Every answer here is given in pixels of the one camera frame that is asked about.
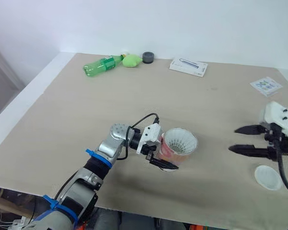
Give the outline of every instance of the white table edge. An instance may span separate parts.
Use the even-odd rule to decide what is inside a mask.
[[[75,53],[60,52],[0,114],[0,144]]]

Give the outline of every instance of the green toy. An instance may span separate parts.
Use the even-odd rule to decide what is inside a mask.
[[[141,61],[142,58],[136,54],[128,54],[122,62],[124,67],[136,67]]]

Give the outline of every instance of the small box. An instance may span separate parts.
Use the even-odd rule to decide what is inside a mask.
[[[203,77],[207,67],[208,64],[206,63],[190,61],[184,58],[176,58],[171,62],[169,69]]]

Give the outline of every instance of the white wall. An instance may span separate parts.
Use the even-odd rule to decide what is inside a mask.
[[[0,1],[0,52],[25,83],[59,51],[123,50],[288,69],[288,0]]]

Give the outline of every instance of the table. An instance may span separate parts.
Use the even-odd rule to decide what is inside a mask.
[[[0,187],[54,196],[89,159],[85,150],[95,149],[112,124],[132,124],[157,112],[163,130],[190,130],[198,149],[173,173],[131,151],[106,176],[97,206],[229,229],[288,228],[288,191],[268,191],[253,176],[258,165],[277,169],[276,163],[228,150],[239,143],[266,147],[263,137],[233,131],[256,124],[269,101],[288,107],[288,83],[278,70],[209,63],[199,78],[169,70],[170,60],[157,59],[85,76],[82,66],[101,57],[70,57],[27,106],[0,144]],[[284,86],[269,98],[249,84],[266,76]],[[288,157],[284,163],[288,177]]]

